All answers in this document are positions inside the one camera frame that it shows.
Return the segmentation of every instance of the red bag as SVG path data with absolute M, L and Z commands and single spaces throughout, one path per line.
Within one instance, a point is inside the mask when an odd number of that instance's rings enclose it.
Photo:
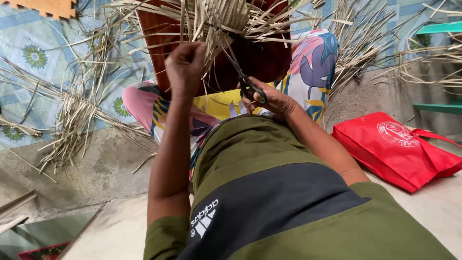
M 434 177 L 449 177 L 462 169 L 462 157 L 419 136 L 460 145 L 422 129 L 411 131 L 383 112 L 336 124 L 332 136 L 374 174 L 410 192 Z

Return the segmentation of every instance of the white logo print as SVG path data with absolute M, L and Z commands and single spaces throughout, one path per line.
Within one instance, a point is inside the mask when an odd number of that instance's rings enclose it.
M 212 208 L 216 205 L 218 205 L 217 199 L 206 206 L 201 212 L 199 212 L 199 214 L 197 214 L 197 216 L 194 217 L 193 221 L 191 221 L 191 227 L 193 227 L 194 224 L 196 225 L 193 229 L 191 229 L 191 237 L 193 237 L 196 232 L 199 233 L 201 237 L 204 235 L 205 230 L 210 225 L 210 222 L 215 215 L 215 209 L 212 210 Z
M 395 143 L 404 147 L 419 146 L 419 141 L 411 134 L 407 127 L 393 122 L 380 122 L 377 129 L 383 138 L 388 142 Z

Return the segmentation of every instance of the black stripe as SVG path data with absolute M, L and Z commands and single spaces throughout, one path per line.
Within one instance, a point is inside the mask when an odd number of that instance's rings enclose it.
M 247 244 L 369 200 L 359 197 L 335 171 L 317 163 L 253 173 L 222 185 L 195 207 L 188 244 L 178 258 L 225 259 Z M 213 210 L 201 238 L 195 226 Z

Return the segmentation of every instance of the adidas logo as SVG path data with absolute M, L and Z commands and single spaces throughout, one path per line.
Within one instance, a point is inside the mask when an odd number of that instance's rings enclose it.
M 216 205 L 218 205 L 217 199 L 210 203 L 208 206 L 206 206 L 201 212 L 199 212 L 199 214 L 197 214 L 197 216 L 194 217 L 193 221 L 191 221 L 191 226 L 194 227 L 193 229 L 191 229 L 191 237 L 195 236 L 197 232 L 202 238 L 205 230 L 207 230 L 207 227 L 210 225 L 210 222 L 212 221 L 212 218 L 215 215 L 215 209 L 212 209 Z

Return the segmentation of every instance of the black scissor handle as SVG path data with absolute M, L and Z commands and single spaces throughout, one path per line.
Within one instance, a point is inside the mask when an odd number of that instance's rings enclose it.
M 241 85 L 241 98 L 242 95 L 244 95 L 246 98 L 250 99 L 251 96 L 249 95 L 249 92 L 251 93 L 252 97 L 254 93 L 257 92 L 260 94 L 261 98 L 263 98 L 263 100 L 260 101 L 260 103 L 264 104 L 266 102 L 266 94 L 263 92 L 263 90 L 255 87 L 247 75 L 245 75 L 243 78 L 239 77 L 239 84 Z

